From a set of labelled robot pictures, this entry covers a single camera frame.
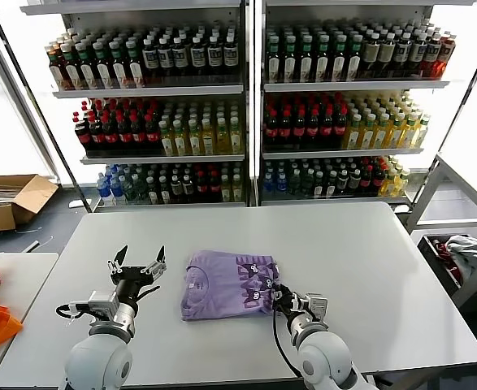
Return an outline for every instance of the white table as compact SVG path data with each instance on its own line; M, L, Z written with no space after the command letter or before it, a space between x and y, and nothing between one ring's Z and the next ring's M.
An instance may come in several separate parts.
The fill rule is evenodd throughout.
M139 304L127 386L293 377L270 316L180 320L185 266L199 249L271 254L290 288L329 298L327 323L365 373L477 362L476 339L388 205L202 207L86 215L3 359L0 388L58 386L89 320L67 327L54 310L93 289L112 289L106 261L124 245L128 265L148 263L161 245L167 262L161 288ZM29 353L34 345L37 353Z
M477 226L477 220L448 220L443 223L434 221L420 221L427 205L435 194L440 182L448 177L456 184L476 205L477 205L477 154L459 153L436 155L438 164L429 176L423 193L406 221L406 230L411 233L417 229L431 228L462 228L465 226ZM477 270L471 277L457 290L453 296L453 302L457 307L462 306L474 293L477 292Z
M0 305L23 321L57 260L57 253L0 253ZM0 345L0 361L10 343Z

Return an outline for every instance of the folded shirt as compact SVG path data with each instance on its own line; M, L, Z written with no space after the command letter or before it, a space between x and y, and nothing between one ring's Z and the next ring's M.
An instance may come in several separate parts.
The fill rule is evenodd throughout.
M186 269L183 320L271 313L278 267L271 256L203 250Z

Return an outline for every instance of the floor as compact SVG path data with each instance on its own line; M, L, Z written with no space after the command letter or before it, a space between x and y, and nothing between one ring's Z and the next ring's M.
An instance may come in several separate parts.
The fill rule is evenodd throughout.
M83 208L69 209L70 200L76 199L74 190L60 189L34 220L14 232L0 232L0 252L20 252L35 240L41 246L35 252L61 253L81 218L86 214ZM425 219L477 218L477 207L455 186L444 183L426 209ZM414 232L411 238L418 243L424 234L454 234L460 229ZM465 229L465 233L477 237L477 227ZM477 338L477 313L464 314L467 323ZM386 380L395 380L399 375L385 375ZM248 386L262 390L280 389L280 383L261 383ZM283 390L303 389L298 381L283 382ZM445 370L438 379L431 380L420 390L477 390L477 364Z

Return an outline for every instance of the cardboard box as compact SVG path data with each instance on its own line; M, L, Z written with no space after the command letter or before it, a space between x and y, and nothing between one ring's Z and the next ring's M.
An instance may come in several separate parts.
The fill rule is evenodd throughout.
M0 231L13 230L40 212L58 186L39 175L0 176L0 187L22 188L10 205L0 206Z

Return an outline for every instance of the black cable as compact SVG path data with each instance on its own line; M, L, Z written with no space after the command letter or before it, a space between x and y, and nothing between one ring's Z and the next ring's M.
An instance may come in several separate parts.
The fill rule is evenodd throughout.
M276 346L280 351L281 357L285 360L288 368L291 369L295 376L301 378L301 372L288 360L287 355L285 355L285 352L281 348L280 340L278 340L278 330L276 328L276 308L274 308L272 311L272 332L274 333L274 341L276 342Z
M153 291L157 291L160 288L160 286L155 286L153 288L150 288L149 290L144 291L141 295L137 297L135 302L140 301L142 298L144 298L146 295L151 294Z

